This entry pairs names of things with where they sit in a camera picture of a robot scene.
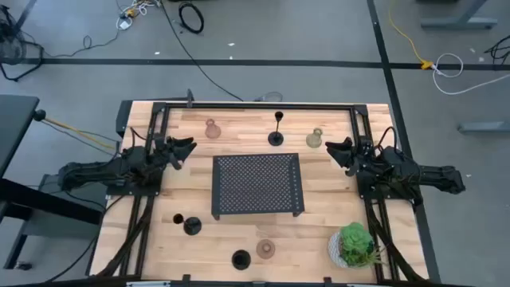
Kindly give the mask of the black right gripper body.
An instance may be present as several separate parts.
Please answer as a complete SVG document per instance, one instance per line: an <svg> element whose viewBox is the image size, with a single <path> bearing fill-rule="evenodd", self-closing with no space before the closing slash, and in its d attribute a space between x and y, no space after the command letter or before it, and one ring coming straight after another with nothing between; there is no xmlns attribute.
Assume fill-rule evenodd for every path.
<svg viewBox="0 0 510 287"><path fill-rule="evenodd" d="M352 166L350 175L355 175L362 171L374 173L374 145L367 137L361 137L359 142L352 148Z"/></svg>

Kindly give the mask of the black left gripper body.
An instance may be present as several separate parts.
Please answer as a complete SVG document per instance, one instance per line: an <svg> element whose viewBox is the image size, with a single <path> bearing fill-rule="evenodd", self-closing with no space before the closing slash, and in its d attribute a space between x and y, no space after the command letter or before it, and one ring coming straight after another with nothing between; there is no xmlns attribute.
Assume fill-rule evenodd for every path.
<svg viewBox="0 0 510 287"><path fill-rule="evenodd" d="M159 170L164 171L171 161L170 157L175 141L169 136L156 135L153 142L155 147L151 154L151 163Z"/></svg>

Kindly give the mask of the green ribbed glass candle holder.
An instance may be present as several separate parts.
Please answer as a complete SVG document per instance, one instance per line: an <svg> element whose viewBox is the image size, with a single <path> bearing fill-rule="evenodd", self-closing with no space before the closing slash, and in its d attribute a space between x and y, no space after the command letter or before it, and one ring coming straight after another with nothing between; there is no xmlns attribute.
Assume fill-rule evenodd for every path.
<svg viewBox="0 0 510 287"><path fill-rule="evenodd" d="M318 148L322 144L322 134L321 128L314 128L312 133L306 136L306 144L311 148Z"/></svg>

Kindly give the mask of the pink ribbed glass candle holder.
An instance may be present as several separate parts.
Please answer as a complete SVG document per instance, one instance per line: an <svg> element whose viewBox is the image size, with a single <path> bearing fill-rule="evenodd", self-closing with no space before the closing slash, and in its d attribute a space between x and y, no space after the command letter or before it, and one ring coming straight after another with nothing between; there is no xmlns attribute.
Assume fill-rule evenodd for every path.
<svg viewBox="0 0 510 287"><path fill-rule="evenodd" d="M205 135L209 139L217 139L222 133L222 130L219 126L215 124L215 120L208 119L206 121L206 130Z"/></svg>
<svg viewBox="0 0 510 287"><path fill-rule="evenodd" d="M273 241L262 239L257 243L256 252L262 259L270 259L275 254L276 247Z"/></svg>

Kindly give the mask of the black metal candlestick holder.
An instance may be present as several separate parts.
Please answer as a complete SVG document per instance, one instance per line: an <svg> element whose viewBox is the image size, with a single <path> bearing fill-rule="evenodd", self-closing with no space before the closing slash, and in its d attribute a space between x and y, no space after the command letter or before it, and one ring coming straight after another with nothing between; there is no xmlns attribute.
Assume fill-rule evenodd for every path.
<svg viewBox="0 0 510 287"><path fill-rule="evenodd" d="M183 230L187 235L196 235L202 229L202 222L198 217L184 218L182 214L175 214L172 218L174 224L183 224Z"/></svg>
<svg viewBox="0 0 510 287"><path fill-rule="evenodd" d="M246 250L237 250L231 257L232 265L237 270L248 269L251 264L250 253Z"/></svg>
<svg viewBox="0 0 510 287"><path fill-rule="evenodd" d="M277 126L274 132L270 132L268 135L268 142L272 146L280 146L284 141L283 135L279 132L280 122L283 119L283 112L275 112L275 120L277 122Z"/></svg>

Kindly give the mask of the black perforated metal riser shelf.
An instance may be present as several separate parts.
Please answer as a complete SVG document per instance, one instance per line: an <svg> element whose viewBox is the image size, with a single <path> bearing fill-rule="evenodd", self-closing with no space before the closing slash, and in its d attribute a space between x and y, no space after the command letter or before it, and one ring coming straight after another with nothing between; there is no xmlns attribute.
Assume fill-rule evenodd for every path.
<svg viewBox="0 0 510 287"><path fill-rule="evenodd" d="M305 210L296 153L213 157L211 214L291 213Z"/></svg>

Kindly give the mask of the green succulent plant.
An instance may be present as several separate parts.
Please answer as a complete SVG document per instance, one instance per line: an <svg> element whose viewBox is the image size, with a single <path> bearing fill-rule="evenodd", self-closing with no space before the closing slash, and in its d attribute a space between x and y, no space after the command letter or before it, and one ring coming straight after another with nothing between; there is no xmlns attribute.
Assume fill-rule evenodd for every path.
<svg viewBox="0 0 510 287"><path fill-rule="evenodd" d="M339 256L351 268L364 268L382 264L381 253L371 234L359 222L352 222L340 229Z"/></svg>

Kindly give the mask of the white patterned plant pot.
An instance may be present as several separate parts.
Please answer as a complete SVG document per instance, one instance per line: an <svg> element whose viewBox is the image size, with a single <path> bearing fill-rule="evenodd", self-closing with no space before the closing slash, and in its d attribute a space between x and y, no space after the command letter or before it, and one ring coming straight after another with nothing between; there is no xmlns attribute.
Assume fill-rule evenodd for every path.
<svg viewBox="0 0 510 287"><path fill-rule="evenodd" d="M340 232L334 233L328 241L328 254L331 261L340 268L348 268L347 262L340 256Z"/></svg>

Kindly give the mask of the grey table foot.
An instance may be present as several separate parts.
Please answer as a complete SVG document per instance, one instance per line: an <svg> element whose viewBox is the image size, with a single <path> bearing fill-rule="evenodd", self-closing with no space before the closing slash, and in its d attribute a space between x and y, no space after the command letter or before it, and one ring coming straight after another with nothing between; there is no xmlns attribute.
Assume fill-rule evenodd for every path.
<svg viewBox="0 0 510 287"><path fill-rule="evenodd" d="M476 17L475 14L488 0L470 0L472 3L457 16L445 18L422 18L423 29L492 29L498 24L495 18Z"/></svg>
<svg viewBox="0 0 510 287"><path fill-rule="evenodd" d="M460 123L457 130L466 132L510 132L510 121L481 121Z"/></svg>

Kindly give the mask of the black desk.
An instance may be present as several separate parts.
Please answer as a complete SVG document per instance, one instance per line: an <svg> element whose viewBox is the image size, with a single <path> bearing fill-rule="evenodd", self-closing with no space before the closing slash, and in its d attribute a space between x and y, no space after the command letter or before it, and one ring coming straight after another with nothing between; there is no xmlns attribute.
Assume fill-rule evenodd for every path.
<svg viewBox="0 0 510 287"><path fill-rule="evenodd" d="M0 95L0 178L30 126L38 103L35 96Z"/></svg>

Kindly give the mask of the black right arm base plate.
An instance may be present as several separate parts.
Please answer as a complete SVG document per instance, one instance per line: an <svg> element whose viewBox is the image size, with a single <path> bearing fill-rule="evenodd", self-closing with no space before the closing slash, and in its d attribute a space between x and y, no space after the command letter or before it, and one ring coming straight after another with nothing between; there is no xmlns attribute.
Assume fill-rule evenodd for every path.
<svg viewBox="0 0 510 287"><path fill-rule="evenodd" d="M377 195L381 195L385 199L422 200L422 196L418 193L418 188L409 184L406 180L360 175L357 178L357 182L361 198L375 199Z"/></svg>

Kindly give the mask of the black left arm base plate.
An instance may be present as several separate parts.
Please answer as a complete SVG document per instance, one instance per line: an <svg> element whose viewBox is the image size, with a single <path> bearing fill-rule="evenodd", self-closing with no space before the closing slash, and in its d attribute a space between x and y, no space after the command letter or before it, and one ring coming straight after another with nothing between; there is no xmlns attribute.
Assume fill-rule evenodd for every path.
<svg viewBox="0 0 510 287"><path fill-rule="evenodd" d="M160 192L162 176L156 175L148 179L132 178L105 181L108 195L153 196Z"/></svg>

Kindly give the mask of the black aluminium table frame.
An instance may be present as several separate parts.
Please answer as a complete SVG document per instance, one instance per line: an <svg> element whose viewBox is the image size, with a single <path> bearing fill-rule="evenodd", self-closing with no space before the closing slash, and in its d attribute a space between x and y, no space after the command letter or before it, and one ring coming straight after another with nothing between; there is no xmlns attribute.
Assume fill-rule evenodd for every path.
<svg viewBox="0 0 510 287"><path fill-rule="evenodd" d="M284 141L272 146L268 135L277 126L275 112L283 112L279 132ZM324 141L340 142L358 128L383 146L394 142L389 108L367 106L370 121L351 117L334 104L314 104L297 109L288 103L203 103L199 108L176 108L170 113L168 133L177 138L193 137L197 147L181 170L168 168L156 197L144 255L142 276L150 280L194 281L373 283L378 275L390 278L390 265L362 269L336 266L328 254L328 241L342 226L367 220L355 178L349 177L324 147L311 148L307 134L321 128ZM222 130L217 139L205 135L206 121L215 120ZM296 153L304 191L304 212L222 215L211 214L213 157L216 155ZM183 224L174 224L175 214L198 217L202 229L187 235ZM257 243L273 241L270 259L257 255ZM250 253L248 269L237 270L231 257L237 250Z"/></svg>

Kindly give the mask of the black desk leg frame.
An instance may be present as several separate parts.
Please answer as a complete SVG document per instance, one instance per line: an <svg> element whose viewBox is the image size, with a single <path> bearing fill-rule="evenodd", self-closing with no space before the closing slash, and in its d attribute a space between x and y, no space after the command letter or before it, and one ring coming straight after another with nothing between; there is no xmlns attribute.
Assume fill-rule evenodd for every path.
<svg viewBox="0 0 510 287"><path fill-rule="evenodd" d="M94 225L100 223L102 212L67 199L58 198L8 179L0 179L0 223L5 217L22 220L4 269L14 269L28 235L25 228L36 210Z"/></svg>

